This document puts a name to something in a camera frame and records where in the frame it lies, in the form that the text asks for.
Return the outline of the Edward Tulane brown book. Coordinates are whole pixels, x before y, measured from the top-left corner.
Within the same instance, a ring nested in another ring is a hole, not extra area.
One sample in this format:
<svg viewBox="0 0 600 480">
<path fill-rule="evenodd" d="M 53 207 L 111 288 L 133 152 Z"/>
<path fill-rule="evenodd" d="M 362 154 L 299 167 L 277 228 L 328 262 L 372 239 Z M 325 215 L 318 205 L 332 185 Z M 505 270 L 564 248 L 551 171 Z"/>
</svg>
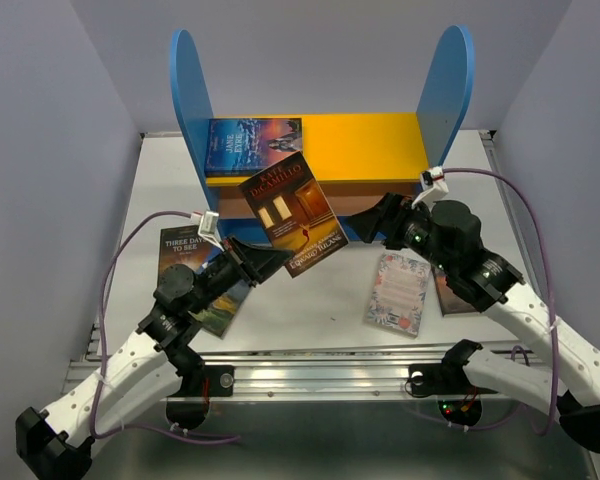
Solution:
<svg viewBox="0 0 600 480">
<path fill-rule="evenodd" d="M 295 278 L 349 244 L 326 195 L 300 152 L 242 182 L 239 189 L 271 245 L 291 250 Z"/>
</svg>

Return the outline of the Jane Eyre blue book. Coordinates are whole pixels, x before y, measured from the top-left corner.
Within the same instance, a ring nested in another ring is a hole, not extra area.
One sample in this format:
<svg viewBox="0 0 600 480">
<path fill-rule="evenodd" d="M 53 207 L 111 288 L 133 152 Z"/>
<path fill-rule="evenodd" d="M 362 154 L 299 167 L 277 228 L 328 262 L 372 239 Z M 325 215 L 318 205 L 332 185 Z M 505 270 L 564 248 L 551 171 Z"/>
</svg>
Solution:
<svg viewBox="0 0 600 480">
<path fill-rule="evenodd" d="M 303 149 L 299 117 L 215 118 L 208 133 L 207 177 L 251 176 Z"/>
</svg>

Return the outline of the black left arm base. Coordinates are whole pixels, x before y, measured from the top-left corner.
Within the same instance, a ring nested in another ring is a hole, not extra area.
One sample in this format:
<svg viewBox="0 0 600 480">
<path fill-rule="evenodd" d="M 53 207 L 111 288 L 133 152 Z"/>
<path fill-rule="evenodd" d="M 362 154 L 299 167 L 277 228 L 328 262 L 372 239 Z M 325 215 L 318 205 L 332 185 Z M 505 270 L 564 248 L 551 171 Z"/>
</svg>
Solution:
<svg viewBox="0 0 600 480">
<path fill-rule="evenodd" d="M 180 388 L 167 398 L 167 420 L 181 430 L 192 431 L 206 420 L 212 398 L 233 395 L 235 367 L 228 364 L 207 365 L 185 376 Z"/>
</svg>

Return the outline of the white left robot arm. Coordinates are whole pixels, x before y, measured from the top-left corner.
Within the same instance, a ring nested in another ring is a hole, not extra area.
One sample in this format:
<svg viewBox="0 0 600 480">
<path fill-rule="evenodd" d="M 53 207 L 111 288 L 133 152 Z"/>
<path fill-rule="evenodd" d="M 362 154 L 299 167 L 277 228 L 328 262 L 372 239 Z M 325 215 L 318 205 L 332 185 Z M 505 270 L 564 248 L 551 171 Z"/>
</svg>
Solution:
<svg viewBox="0 0 600 480">
<path fill-rule="evenodd" d="M 196 314 L 235 284 L 263 283 L 293 252 L 227 237 L 224 249 L 201 272 L 184 264 L 168 267 L 153 293 L 155 303 L 137 329 L 99 369 L 69 394 L 38 411 L 28 408 L 15 422 L 16 451 L 39 479 L 81 479 L 89 470 L 91 447 L 106 433 L 97 421 L 141 381 L 171 365 L 168 382 L 179 393 L 204 387 L 204 362 L 189 346 L 201 330 Z"/>
</svg>

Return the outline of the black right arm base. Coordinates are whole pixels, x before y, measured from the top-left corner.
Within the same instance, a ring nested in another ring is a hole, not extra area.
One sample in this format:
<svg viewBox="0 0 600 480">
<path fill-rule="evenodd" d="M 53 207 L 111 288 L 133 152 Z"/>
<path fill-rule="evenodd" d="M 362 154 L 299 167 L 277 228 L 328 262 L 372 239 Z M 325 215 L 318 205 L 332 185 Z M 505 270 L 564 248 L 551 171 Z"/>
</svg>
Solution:
<svg viewBox="0 0 600 480">
<path fill-rule="evenodd" d="M 482 417 L 481 394 L 486 390 L 471 384 L 461 368 L 441 363 L 411 365 L 404 390 L 416 399 L 436 397 L 442 419 L 452 426 L 476 427 Z"/>
</svg>

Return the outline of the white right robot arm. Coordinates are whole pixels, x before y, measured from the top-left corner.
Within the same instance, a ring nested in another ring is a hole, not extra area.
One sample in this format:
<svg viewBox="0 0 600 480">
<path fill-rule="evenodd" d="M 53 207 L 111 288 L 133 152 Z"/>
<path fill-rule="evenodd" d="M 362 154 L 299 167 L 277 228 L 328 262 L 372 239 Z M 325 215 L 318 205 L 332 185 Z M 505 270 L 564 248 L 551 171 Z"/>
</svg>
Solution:
<svg viewBox="0 0 600 480">
<path fill-rule="evenodd" d="M 546 415 L 555 414 L 572 440 L 600 454 L 600 350 L 552 316 L 523 274 L 484 247 L 481 221 L 467 205 L 442 200 L 427 207 L 388 193 L 346 223 L 365 243 L 383 235 L 386 249 L 409 248 L 443 271 L 457 297 L 552 368 L 535 370 L 461 340 L 445 353 L 437 373 L 424 373 L 425 384 L 503 393 Z"/>
</svg>

